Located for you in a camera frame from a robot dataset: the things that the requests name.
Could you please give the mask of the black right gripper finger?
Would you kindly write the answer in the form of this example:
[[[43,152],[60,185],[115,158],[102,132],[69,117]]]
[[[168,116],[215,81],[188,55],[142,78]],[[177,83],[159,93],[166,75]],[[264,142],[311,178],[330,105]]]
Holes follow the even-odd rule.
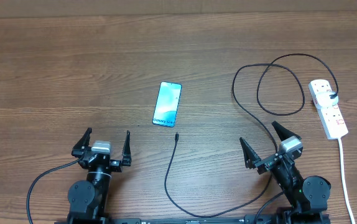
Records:
[[[259,162],[261,162],[261,158],[244,138],[240,137],[239,141],[243,149],[245,167],[248,169],[257,169],[259,167]]]
[[[298,135],[293,133],[292,131],[286,129],[283,127],[281,124],[279,124],[277,121],[272,122],[272,126],[275,129],[278,137],[280,138],[281,141],[284,141],[288,138],[291,138],[292,136],[295,136],[297,139],[301,140],[302,138]]]

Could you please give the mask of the white power strip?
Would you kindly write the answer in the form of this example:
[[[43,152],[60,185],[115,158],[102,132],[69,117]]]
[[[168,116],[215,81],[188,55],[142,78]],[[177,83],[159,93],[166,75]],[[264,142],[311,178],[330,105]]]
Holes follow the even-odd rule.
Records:
[[[308,84],[308,89],[315,104],[315,95],[320,92],[332,91],[332,88],[327,80],[313,80]],[[318,115],[322,122],[323,129],[327,139],[339,139],[348,134],[348,129],[345,120],[341,114],[340,108],[337,105],[324,109],[317,109]]]

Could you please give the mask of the blue Samsung Galaxy smartphone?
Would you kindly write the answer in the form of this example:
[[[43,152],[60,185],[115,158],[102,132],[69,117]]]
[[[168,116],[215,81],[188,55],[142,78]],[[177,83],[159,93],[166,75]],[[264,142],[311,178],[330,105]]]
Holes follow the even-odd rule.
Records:
[[[155,104],[152,123],[159,126],[174,127],[179,107],[182,85],[161,82]]]

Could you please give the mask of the white charger plug adapter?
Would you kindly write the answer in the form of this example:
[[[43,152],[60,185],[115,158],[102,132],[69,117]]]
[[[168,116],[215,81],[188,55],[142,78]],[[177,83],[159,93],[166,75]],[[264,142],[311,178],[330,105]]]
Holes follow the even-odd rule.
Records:
[[[320,92],[315,95],[315,106],[317,109],[333,107],[338,104],[339,97],[332,91]]]

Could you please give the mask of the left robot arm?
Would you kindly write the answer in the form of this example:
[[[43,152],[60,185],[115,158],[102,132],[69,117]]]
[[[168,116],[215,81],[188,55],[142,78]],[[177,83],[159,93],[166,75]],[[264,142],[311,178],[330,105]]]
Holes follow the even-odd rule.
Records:
[[[129,131],[120,160],[111,158],[109,141],[95,141],[90,145],[91,133],[92,129],[88,128],[72,148],[72,156],[78,158],[78,164],[88,172],[85,180],[75,182],[68,190],[68,223],[112,223],[113,219],[105,212],[112,173],[122,172],[123,167],[129,167],[132,162]]]

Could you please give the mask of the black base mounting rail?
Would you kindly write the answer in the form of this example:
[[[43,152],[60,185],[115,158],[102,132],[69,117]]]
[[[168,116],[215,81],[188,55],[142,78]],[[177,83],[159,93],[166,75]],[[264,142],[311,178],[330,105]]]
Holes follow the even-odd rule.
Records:
[[[141,220],[140,218],[118,218],[118,219],[106,219],[106,220],[77,220],[73,221],[64,221],[64,222],[55,222],[58,224],[86,224],[86,223],[110,223],[110,224],[253,224],[255,223],[256,215],[245,215],[243,218],[168,218],[168,219],[153,219],[153,220]],[[322,219],[320,217],[313,217],[309,220],[305,220],[305,216],[292,216],[292,221],[290,223],[301,224],[330,224],[331,220],[328,215],[323,215]],[[276,215],[259,215],[257,224],[273,224],[273,223],[286,223],[282,219],[278,219]]]

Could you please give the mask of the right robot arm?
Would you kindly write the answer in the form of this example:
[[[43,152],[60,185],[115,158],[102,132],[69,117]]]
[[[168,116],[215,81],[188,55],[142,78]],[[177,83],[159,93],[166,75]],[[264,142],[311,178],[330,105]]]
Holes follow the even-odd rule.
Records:
[[[256,215],[246,215],[244,219],[253,223],[330,223],[329,216],[323,212],[328,207],[331,183],[317,175],[302,177],[295,166],[295,160],[303,151],[301,137],[276,121],[272,126],[281,142],[279,150],[265,159],[261,159],[244,138],[239,139],[246,168],[257,169],[259,174],[270,172],[281,188],[281,192],[268,200]],[[290,206],[279,207],[275,214],[262,216],[262,211],[281,195],[285,195]]]

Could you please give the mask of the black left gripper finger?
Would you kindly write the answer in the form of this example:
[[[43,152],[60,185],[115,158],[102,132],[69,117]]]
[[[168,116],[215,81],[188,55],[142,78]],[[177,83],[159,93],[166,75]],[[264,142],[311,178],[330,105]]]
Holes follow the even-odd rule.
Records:
[[[73,150],[81,150],[84,147],[88,147],[90,143],[90,134],[92,133],[92,128],[87,128],[81,139],[73,146]]]
[[[130,131],[126,132],[126,138],[123,146],[122,156],[124,161],[131,160]]]

